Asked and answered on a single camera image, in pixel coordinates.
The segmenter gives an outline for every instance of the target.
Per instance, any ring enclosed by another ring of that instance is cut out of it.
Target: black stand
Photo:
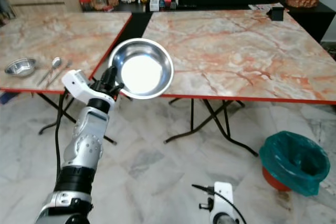
[[[172,103],[174,103],[175,101],[179,100],[179,98],[176,98],[172,101],[169,102],[169,105],[171,105]],[[229,127],[229,121],[228,121],[228,116],[227,116],[227,110],[226,108],[233,102],[233,101],[223,101],[223,105],[220,106],[216,111],[213,110],[213,108],[211,107],[210,103],[208,100],[203,99],[203,102],[205,103],[205,106],[207,107],[207,109],[210,112],[210,116],[204,120],[198,127],[194,128],[194,99],[191,99],[191,120],[190,120],[190,131],[183,133],[183,134],[179,134],[179,135],[175,135],[172,136],[170,138],[168,138],[167,140],[165,140],[163,143],[167,144],[175,139],[178,139],[180,137],[184,137],[184,136],[189,136],[194,134],[195,132],[199,131],[202,127],[204,127],[208,122],[210,122],[212,119],[215,121],[215,123],[217,124],[217,127],[219,128],[221,134],[223,135],[223,137],[225,137],[227,140],[229,140],[231,143],[236,144],[246,150],[248,150],[249,152],[251,152],[255,157],[259,156],[257,152],[255,152],[254,150],[252,150],[249,146],[242,144],[238,141],[235,141],[231,138],[230,136],[230,127]],[[242,107],[244,107],[245,105],[240,102],[237,101]],[[225,124],[226,124],[226,132],[224,131],[217,115],[224,111],[224,117],[225,117]]]
[[[56,103],[54,103],[49,97],[45,96],[44,94],[42,93],[38,93],[38,95],[40,97],[42,97],[43,100],[45,100],[47,103],[49,103],[51,106],[53,106],[56,110],[58,110],[58,105]],[[61,96],[66,96],[67,95],[67,92],[65,91],[63,94],[60,95]],[[71,98],[71,100],[68,102],[68,104],[66,105],[66,107],[64,108],[64,110],[62,109],[62,115],[64,115],[67,119],[69,119],[70,121],[72,121],[73,123],[76,123],[76,120],[67,113],[67,110],[68,108],[71,106],[71,104],[73,103],[74,101],[74,98]],[[39,135],[42,135],[43,134],[43,131],[50,128],[50,127],[53,127],[56,125],[56,122],[55,123],[51,123],[51,124],[48,124],[46,126],[44,126],[39,132],[38,134]],[[116,145],[117,142],[112,140],[111,138],[107,137],[107,136],[104,136],[104,139],[106,139],[107,141],[109,141],[111,144],[113,145]]]

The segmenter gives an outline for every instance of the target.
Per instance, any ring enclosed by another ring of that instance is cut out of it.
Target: metal bowl
[[[129,39],[119,44],[111,53],[109,67],[118,70],[116,84],[135,99],[160,96],[173,80],[174,67],[168,52],[149,39]]]
[[[5,69],[5,73],[12,76],[25,77],[35,71],[36,60],[22,58],[11,62]]]

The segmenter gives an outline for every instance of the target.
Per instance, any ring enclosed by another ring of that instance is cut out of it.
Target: white wall
[[[322,3],[328,5],[333,10],[336,10],[336,0],[321,0]],[[329,26],[328,31],[322,39],[323,41],[336,41],[336,17]]]

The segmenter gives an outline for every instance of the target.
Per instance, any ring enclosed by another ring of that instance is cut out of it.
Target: green garbage bag
[[[268,137],[259,153],[275,179],[305,196],[319,193],[320,182],[330,170],[328,156],[318,144],[288,131]]]

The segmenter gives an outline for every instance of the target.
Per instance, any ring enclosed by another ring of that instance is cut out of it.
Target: robotic arm
[[[115,99],[123,88],[123,84],[115,86],[116,73],[117,69],[110,67],[92,86],[81,70],[71,70],[63,76],[67,90],[87,106],[79,114],[54,190],[47,196],[35,224],[89,224],[87,215],[93,208],[92,182],[103,153],[108,112],[114,108]],[[233,214],[231,184],[216,182],[214,187],[193,186],[209,194],[208,204],[200,204],[200,209],[210,211],[211,224],[239,223]]]

